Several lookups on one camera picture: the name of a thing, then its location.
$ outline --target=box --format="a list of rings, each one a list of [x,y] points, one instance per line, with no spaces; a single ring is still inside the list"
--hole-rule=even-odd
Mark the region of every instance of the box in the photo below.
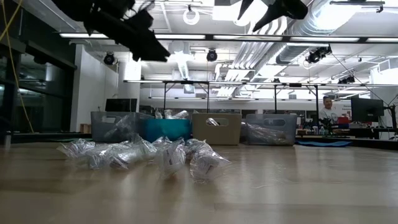
[[[130,115],[131,118],[128,119],[129,124],[126,124],[126,131],[138,133],[142,138],[145,139],[144,121],[148,119],[155,119],[153,116],[134,112],[94,111],[91,112],[91,135],[93,141],[122,142],[130,140],[127,139],[125,134],[121,134],[119,131],[114,133],[110,132],[115,129],[116,123],[118,123],[127,115]]]
[[[292,146],[296,138],[296,122],[296,114],[248,114],[248,144]]]
[[[206,122],[208,118],[220,125],[209,125]],[[206,140],[209,145],[238,145],[241,121],[241,114],[195,113],[192,115],[193,138]]]
[[[171,141],[183,137],[191,138],[191,121],[188,119],[151,119],[145,122],[145,140],[154,142],[160,137],[168,137]]]

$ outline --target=blue bin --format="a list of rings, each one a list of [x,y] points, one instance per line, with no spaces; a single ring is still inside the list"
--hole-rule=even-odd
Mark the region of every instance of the blue bin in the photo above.
[[[149,119],[145,121],[146,140],[154,142],[166,136],[171,141],[180,137],[185,140],[191,138],[191,121],[187,119]]]

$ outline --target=cable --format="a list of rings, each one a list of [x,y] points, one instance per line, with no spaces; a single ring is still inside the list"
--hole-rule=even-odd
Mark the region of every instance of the cable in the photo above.
[[[347,72],[349,72],[350,75],[352,75],[355,79],[357,79],[357,81],[359,81],[360,84],[364,85],[364,83],[361,82],[361,80],[359,80],[358,78],[356,78],[356,76],[355,76],[350,70],[348,70],[348,68],[345,67],[344,64],[343,64],[342,62],[340,62],[340,60],[338,60],[338,58],[337,58],[333,53],[331,53],[331,54],[332,54],[332,55],[334,56],[334,58],[338,61],[338,63],[340,63],[340,65],[343,66]],[[379,98],[381,101],[383,101],[383,103],[385,103],[385,104],[388,106],[388,104],[387,104],[382,98],[380,98],[379,96],[377,96],[369,87],[367,87],[366,85],[364,85],[364,86],[365,86],[365,88],[367,88],[371,93],[373,93],[373,95],[375,95],[377,98]]]
[[[17,72],[16,72],[16,69],[15,69],[15,65],[14,65],[14,59],[13,59],[13,56],[12,56],[10,36],[8,34],[8,27],[11,24],[13,17],[11,18],[10,23],[7,24],[6,7],[5,7],[4,0],[2,0],[2,12],[3,12],[3,15],[4,15],[4,24],[6,25],[6,29],[4,30],[4,32],[6,33],[6,36],[7,36],[7,43],[8,43],[8,49],[9,49],[9,52],[10,52],[12,71],[14,72],[15,84],[17,85],[19,98],[21,99],[21,105],[22,105],[22,108],[24,109],[26,120],[29,123],[30,130],[32,131],[32,133],[34,133],[34,130],[33,130],[33,127],[32,127],[32,123],[30,122],[29,116],[27,115],[27,111],[26,111],[26,108],[25,108],[24,100],[22,99],[22,94],[21,94],[21,92],[19,90],[19,82],[18,82],[18,77],[17,77]]]
[[[11,18],[10,18],[9,23],[7,23],[6,13],[4,13],[4,24],[6,25],[6,28],[4,29],[4,31],[3,31],[3,32],[1,33],[1,35],[0,35],[0,41],[2,40],[2,38],[4,37],[4,35],[6,34],[6,32],[8,32],[8,28],[10,27],[10,25],[11,25],[11,23],[13,22],[15,16],[17,15],[17,12],[18,12],[19,8],[21,7],[21,4],[22,4],[23,1],[24,1],[24,0],[20,0],[20,1],[19,1],[18,6],[17,6],[15,12],[13,13],[13,15],[12,15]]]

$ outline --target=person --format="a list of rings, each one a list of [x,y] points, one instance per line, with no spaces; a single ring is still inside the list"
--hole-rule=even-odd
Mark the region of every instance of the person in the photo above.
[[[333,110],[333,102],[331,98],[324,96],[323,97],[323,105],[325,106],[319,111],[320,119],[330,119],[331,124],[337,124],[337,114]]]

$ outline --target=wall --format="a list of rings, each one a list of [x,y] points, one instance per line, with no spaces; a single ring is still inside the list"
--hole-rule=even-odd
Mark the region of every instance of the wall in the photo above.
[[[118,74],[76,46],[75,65],[78,69],[73,80],[71,131],[79,131],[80,124],[91,124],[90,112],[103,111],[106,99],[118,92]]]

